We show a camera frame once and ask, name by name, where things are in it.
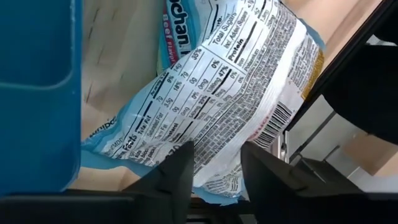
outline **barcode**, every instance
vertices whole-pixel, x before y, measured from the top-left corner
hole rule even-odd
[[[268,124],[261,131],[260,135],[253,141],[260,147],[268,149],[282,129],[285,128],[286,124],[290,121],[292,114],[292,111],[289,110],[288,107],[279,102],[276,105],[275,111]]]

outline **plastic bag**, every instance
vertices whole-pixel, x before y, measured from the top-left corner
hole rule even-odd
[[[322,52],[278,0],[169,0],[160,43],[160,68],[170,67],[82,147],[141,175],[193,140],[194,192],[235,202],[240,146],[272,144],[320,73]]]

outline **blue plastic bin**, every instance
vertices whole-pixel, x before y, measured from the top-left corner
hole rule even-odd
[[[0,3],[0,195],[60,191],[78,173],[81,4]]]

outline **nutrition facts label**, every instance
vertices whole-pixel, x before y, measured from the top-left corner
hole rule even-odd
[[[144,101],[134,105],[139,107],[134,119],[101,153],[154,166],[193,140],[194,185],[203,184],[214,175],[203,168],[229,164],[259,128],[257,120],[271,112],[272,106],[262,105],[282,90],[271,91],[270,83],[276,74],[285,82],[288,72],[281,71],[289,71],[305,34],[304,25],[279,0],[239,1],[208,40],[146,87]],[[233,167],[229,177],[239,168]]]

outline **blue container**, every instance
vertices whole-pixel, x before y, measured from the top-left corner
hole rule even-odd
[[[0,3],[0,195],[60,191],[78,173],[81,4]]]

